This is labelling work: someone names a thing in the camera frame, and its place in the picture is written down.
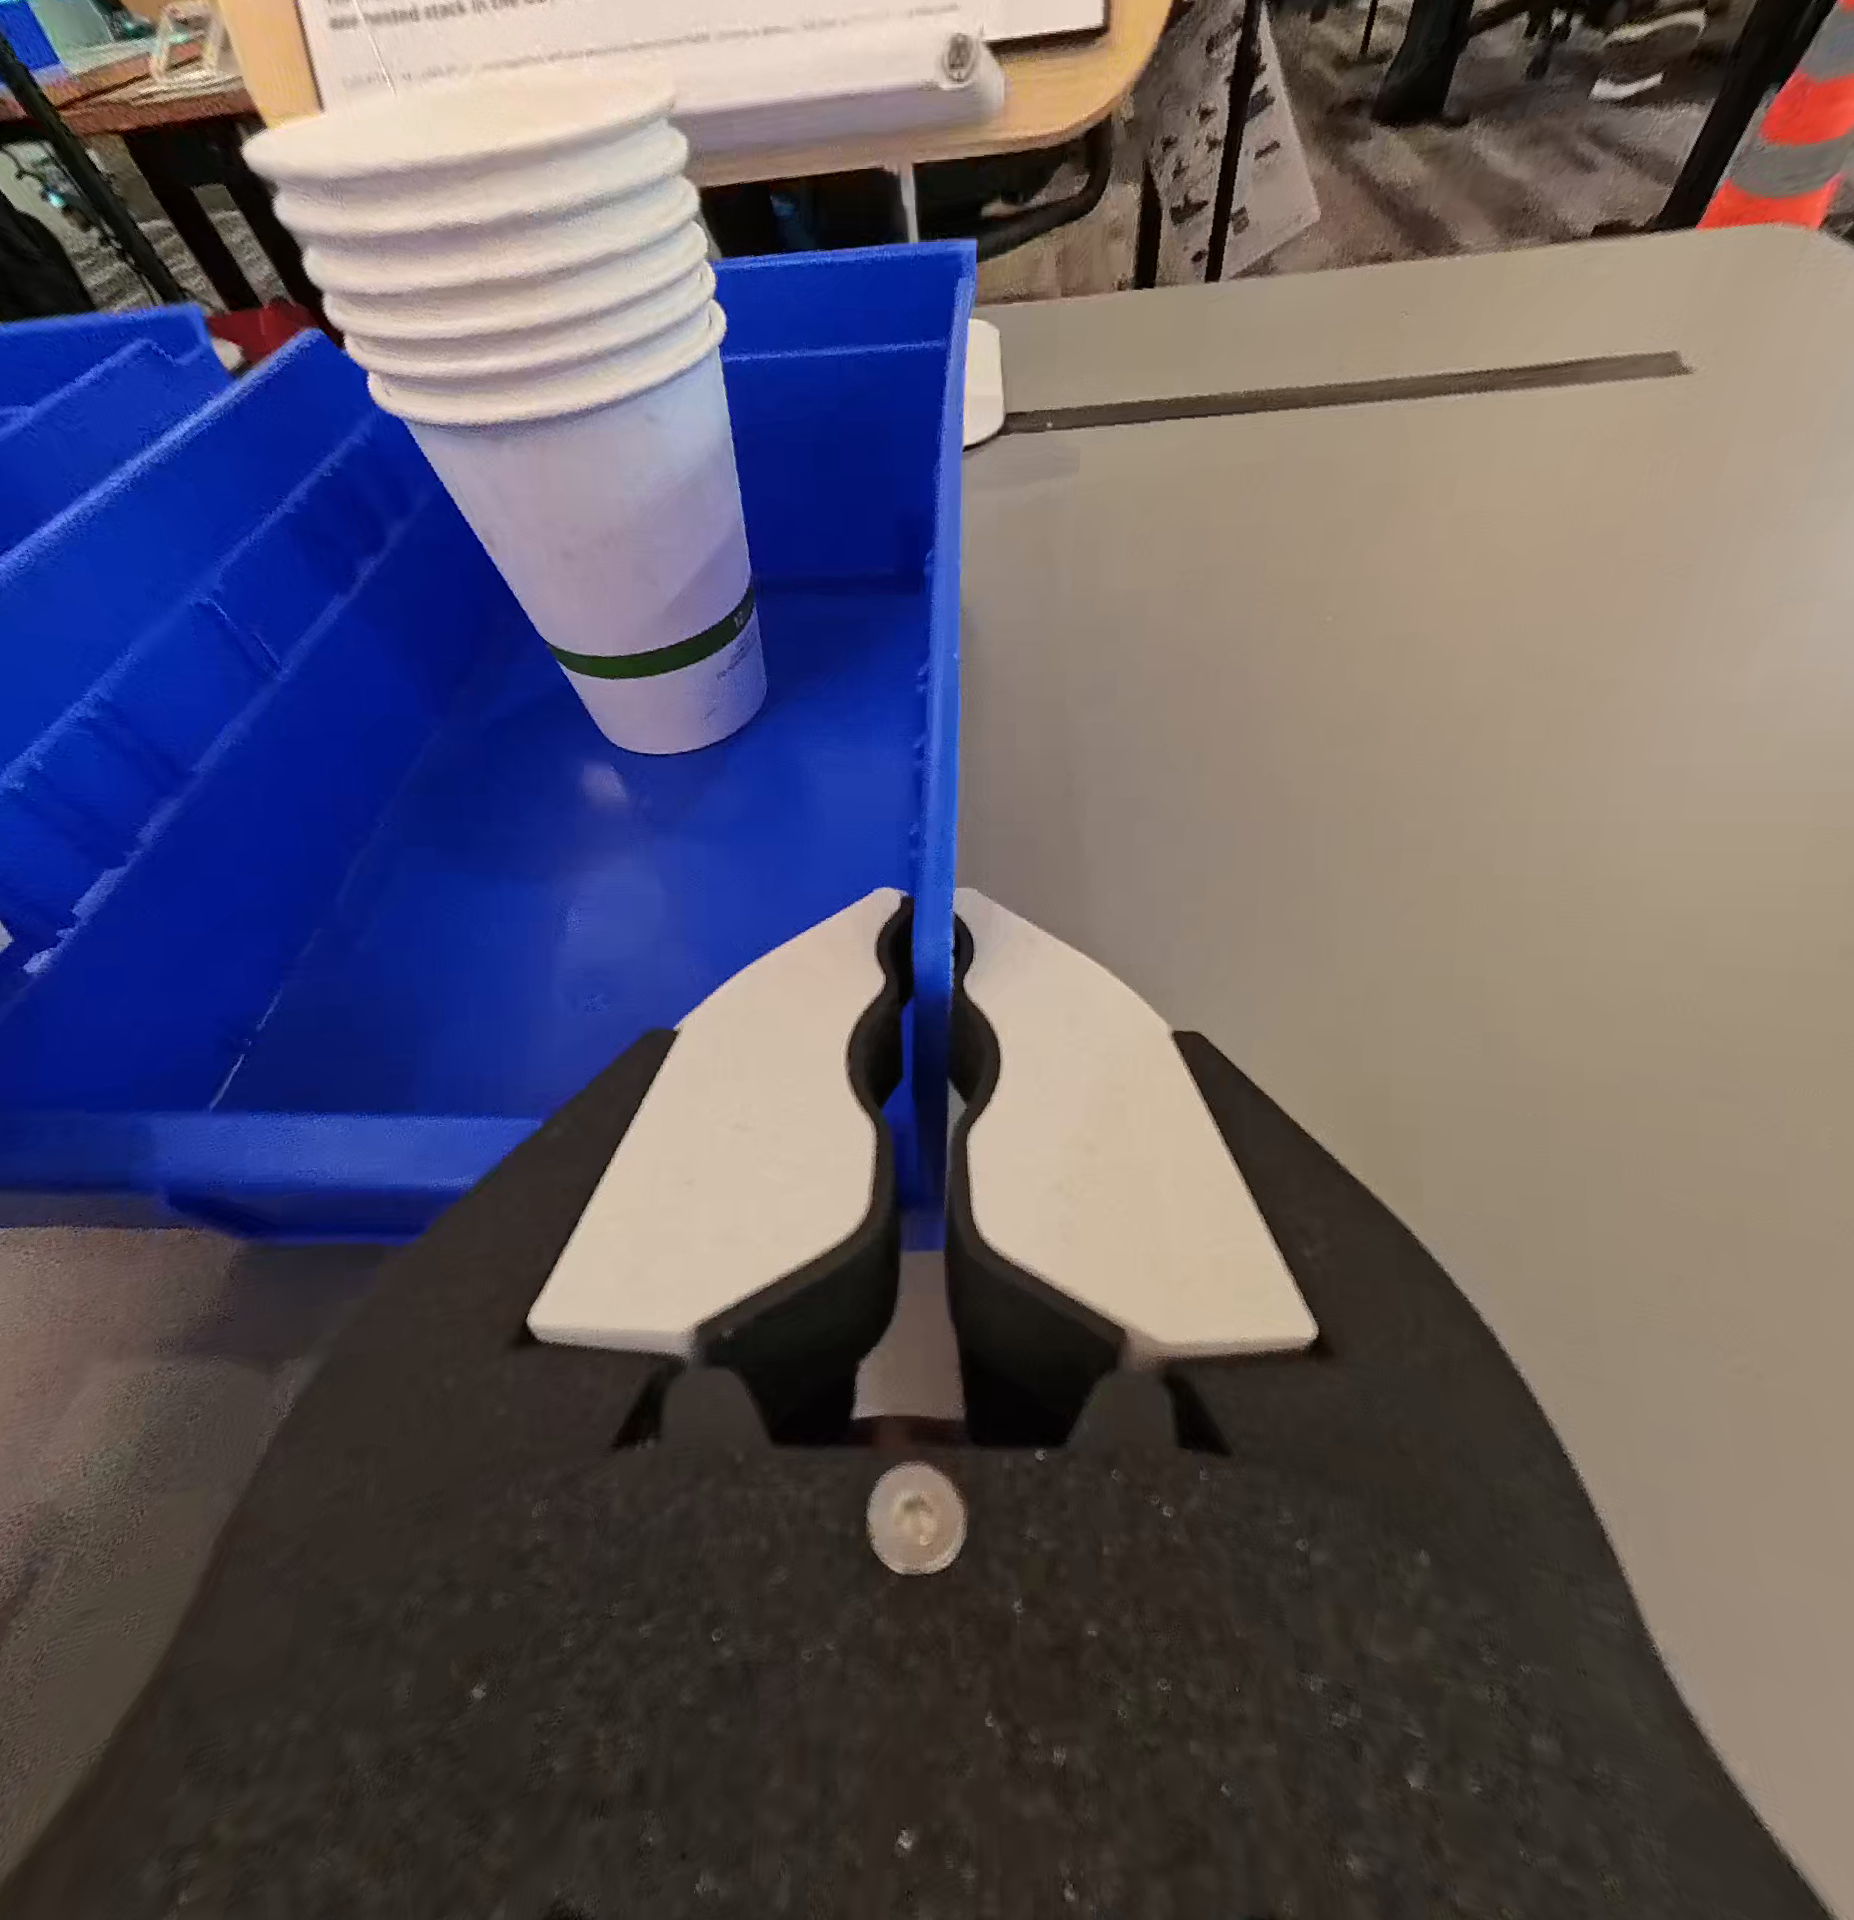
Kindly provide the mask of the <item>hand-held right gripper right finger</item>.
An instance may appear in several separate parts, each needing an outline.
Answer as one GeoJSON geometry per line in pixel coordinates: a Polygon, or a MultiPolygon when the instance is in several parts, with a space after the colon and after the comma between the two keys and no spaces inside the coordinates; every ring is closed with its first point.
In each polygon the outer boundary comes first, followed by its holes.
{"type": "Polygon", "coordinates": [[[1183,1040],[1130,985],[966,887],[949,1034],[943,1270],[978,1440],[1059,1443],[1118,1374],[1317,1348],[1183,1040]]]}

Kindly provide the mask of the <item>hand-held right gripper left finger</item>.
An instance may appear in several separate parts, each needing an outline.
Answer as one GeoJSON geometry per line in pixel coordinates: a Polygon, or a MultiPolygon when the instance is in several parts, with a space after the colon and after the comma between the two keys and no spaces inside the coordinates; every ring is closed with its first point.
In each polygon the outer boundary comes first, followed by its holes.
{"type": "Polygon", "coordinates": [[[669,1034],[552,1262],[541,1348],[733,1379],[782,1448],[853,1443],[891,1325],[912,901],[878,887],[767,951],[669,1034]]]}

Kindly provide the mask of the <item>blue plastic bin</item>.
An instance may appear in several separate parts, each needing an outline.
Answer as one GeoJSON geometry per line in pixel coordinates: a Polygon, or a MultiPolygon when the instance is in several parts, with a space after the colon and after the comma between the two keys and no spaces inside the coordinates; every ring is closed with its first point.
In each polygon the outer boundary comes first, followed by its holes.
{"type": "Polygon", "coordinates": [[[0,1231],[417,1237],[879,888],[939,1066],[974,278],[720,265],[770,689],[689,758],[604,742],[323,338],[0,554],[0,1231]]]}
{"type": "Polygon", "coordinates": [[[0,326],[0,569],[81,526],[249,371],[196,308],[0,326]]]}

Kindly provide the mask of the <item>nested stack of paper cups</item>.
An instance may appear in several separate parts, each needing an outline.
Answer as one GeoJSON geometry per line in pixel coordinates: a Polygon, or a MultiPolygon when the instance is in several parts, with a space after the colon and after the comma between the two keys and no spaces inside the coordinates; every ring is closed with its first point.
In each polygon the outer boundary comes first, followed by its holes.
{"type": "Polygon", "coordinates": [[[326,315],[477,536],[603,736],[712,748],[767,701],[720,350],[675,86],[528,68],[268,126],[326,315]]]}

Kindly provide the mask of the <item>printed black white leaflet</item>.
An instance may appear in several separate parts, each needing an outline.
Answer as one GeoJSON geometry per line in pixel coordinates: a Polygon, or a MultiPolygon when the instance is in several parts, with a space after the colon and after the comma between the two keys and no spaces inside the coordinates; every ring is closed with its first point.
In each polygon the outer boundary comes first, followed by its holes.
{"type": "Polygon", "coordinates": [[[1246,278],[1321,215],[1272,6],[1172,6],[1130,126],[1139,286],[1246,278]]]}

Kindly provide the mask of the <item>instruction sheet on board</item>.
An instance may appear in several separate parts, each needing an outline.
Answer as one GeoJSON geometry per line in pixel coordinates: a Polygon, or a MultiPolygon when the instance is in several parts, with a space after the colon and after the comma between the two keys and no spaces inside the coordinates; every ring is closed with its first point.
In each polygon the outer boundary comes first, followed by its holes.
{"type": "MultiPolygon", "coordinates": [[[[326,108],[315,92],[305,39],[292,3],[230,3],[216,7],[230,32],[252,106],[265,126],[294,124],[327,111],[393,101],[431,86],[470,92],[500,75],[426,85],[411,92],[381,92],[342,98],[326,108]]],[[[848,141],[750,153],[707,153],[689,141],[690,178],[700,187],[756,185],[767,179],[839,178],[848,173],[910,175],[922,165],[953,160],[1020,157],[1059,149],[1105,124],[1132,92],[1166,30],[1168,6],[1113,3],[1108,30],[1082,44],[1050,44],[994,52],[1009,79],[1003,111],[983,124],[939,131],[899,131],[848,141]]],[[[653,61],[579,63],[534,68],[552,71],[622,75],[653,69],[671,92],[676,85],[653,61]]]]}

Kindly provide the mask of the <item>printed instruction sheet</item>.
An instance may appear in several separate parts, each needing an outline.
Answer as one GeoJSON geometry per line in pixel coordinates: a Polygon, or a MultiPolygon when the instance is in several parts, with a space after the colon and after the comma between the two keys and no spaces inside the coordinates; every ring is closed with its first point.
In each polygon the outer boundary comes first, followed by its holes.
{"type": "Polygon", "coordinates": [[[326,108],[342,98],[579,63],[653,61],[683,106],[714,79],[753,79],[774,55],[992,52],[1082,44],[1108,3],[301,3],[297,18],[326,108]]]}

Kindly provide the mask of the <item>orange traffic cone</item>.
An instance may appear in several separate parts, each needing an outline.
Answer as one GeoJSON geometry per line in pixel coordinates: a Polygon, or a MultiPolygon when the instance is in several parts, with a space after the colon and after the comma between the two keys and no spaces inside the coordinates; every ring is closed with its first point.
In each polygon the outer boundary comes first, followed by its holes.
{"type": "Polygon", "coordinates": [[[1818,231],[1854,149],[1854,3],[1752,6],[1733,81],[1747,124],[1698,227],[1818,231]]]}

